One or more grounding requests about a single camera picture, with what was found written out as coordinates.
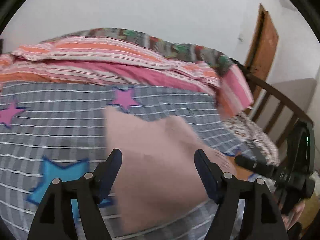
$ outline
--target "white wall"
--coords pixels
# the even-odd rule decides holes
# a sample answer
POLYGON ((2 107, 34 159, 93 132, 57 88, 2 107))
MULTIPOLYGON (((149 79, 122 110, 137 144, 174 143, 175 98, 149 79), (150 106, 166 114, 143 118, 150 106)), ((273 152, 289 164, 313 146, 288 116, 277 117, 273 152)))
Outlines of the white wall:
POLYGON ((247 0, 27 0, 5 28, 4 51, 98 27, 137 30, 231 55, 247 0))
POLYGON ((244 63, 255 30, 259 6, 269 12, 279 35, 275 59, 267 82, 270 84, 296 79, 315 78, 320 65, 320 43, 299 11, 281 6, 279 0, 248 0, 240 35, 233 56, 244 63))

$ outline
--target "wooden door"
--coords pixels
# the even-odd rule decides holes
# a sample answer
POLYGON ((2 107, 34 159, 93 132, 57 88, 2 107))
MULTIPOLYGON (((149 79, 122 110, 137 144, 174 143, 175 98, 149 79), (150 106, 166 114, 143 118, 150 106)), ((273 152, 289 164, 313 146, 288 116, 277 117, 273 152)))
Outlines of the wooden door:
MULTIPOLYGON (((272 66, 278 44, 278 33, 272 23, 269 13, 260 4, 259 17, 252 40, 246 66, 256 77, 266 80, 272 66)), ((257 100, 261 88, 257 87, 253 93, 254 101, 257 100)))

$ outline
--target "black mount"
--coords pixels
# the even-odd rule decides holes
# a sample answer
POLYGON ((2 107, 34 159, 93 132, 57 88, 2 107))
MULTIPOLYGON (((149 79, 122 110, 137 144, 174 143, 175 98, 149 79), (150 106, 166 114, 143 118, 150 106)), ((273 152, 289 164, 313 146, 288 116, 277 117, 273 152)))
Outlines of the black mount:
POLYGON ((194 161, 209 198, 219 204, 205 240, 230 239, 240 199, 245 199, 245 207, 239 240, 288 239, 279 208, 263 179, 249 182, 223 173, 203 150, 195 152, 194 161))
POLYGON ((67 182, 52 180, 33 218, 28 240, 78 240, 71 199, 78 200, 86 239, 111 240, 98 204, 108 197, 121 163, 121 151, 114 149, 94 172, 67 182))
POLYGON ((275 180, 281 213, 289 215, 302 199, 311 198, 315 182, 310 178, 314 168, 314 131, 308 122, 298 121, 287 138, 287 162, 285 166, 266 165, 238 155, 237 165, 275 180))

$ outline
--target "patterned blanket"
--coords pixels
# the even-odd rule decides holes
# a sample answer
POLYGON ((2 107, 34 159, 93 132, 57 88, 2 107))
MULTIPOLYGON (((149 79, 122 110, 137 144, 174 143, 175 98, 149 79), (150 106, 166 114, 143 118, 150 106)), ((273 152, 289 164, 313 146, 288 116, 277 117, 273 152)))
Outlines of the patterned blanket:
MULTIPOLYGON (((156 86, 135 86, 134 91, 133 99, 141 106, 130 107, 128 114, 146 121, 181 116, 209 147, 231 156, 240 149, 254 158, 220 120, 212 96, 156 86)), ((4 119, 0 112, 0 215, 18 240, 27 239, 36 205, 52 178, 76 179, 105 160, 101 109, 114 100, 112 86, 29 82, 4 86, 0 109, 9 111, 12 119, 4 119)), ((217 209, 206 201, 175 221, 125 235, 113 198, 111 194, 100 210, 111 236, 118 240, 202 239, 217 209)), ((244 202, 239 205, 233 236, 240 229, 244 202)), ((77 203, 73 215, 79 220, 77 203)), ((80 222, 77 230, 84 239, 80 222)))
POLYGON ((110 37, 127 41, 143 48, 151 49, 158 54, 186 62, 204 61, 214 68, 220 76, 226 74, 234 64, 222 52, 204 46, 189 43, 170 43, 160 38, 152 37, 146 33, 119 28, 98 28, 75 33, 65 34, 60 37, 43 42, 55 42, 67 37, 110 37))
POLYGON ((233 131, 242 141, 253 141, 269 164, 279 165, 279 152, 276 145, 263 130, 248 116, 240 112, 238 115, 225 121, 228 130, 233 131))

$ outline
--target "gray checkered bedsheet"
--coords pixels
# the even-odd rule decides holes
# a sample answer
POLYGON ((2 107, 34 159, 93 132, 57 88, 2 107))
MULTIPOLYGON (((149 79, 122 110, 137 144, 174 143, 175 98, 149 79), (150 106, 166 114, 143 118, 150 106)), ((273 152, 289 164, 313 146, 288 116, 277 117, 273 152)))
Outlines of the gray checkered bedsheet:
MULTIPOLYGON (((27 109, 13 118, 12 128, 0 125, 0 215, 18 240, 26 240, 36 206, 25 201, 41 178, 42 157, 59 165, 88 158, 90 170, 105 160, 102 111, 114 100, 112 86, 87 84, 8 82, 0 109, 12 99, 27 109)), ((136 86, 134 99, 142 107, 129 108, 147 121, 169 115, 182 116, 210 147, 225 154, 236 148, 252 157, 252 152, 220 121, 215 101, 204 93, 155 86, 136 86)), ((234 234, 239 231, 243 202, 238 209, 234 234)), ((184 217, 157 228, 124 236, 116 206, 101 208, 114 239, 203 239, 217 205, 202 203, 184 217)), ((77 225, 84 239, 81 223, 77 225)))

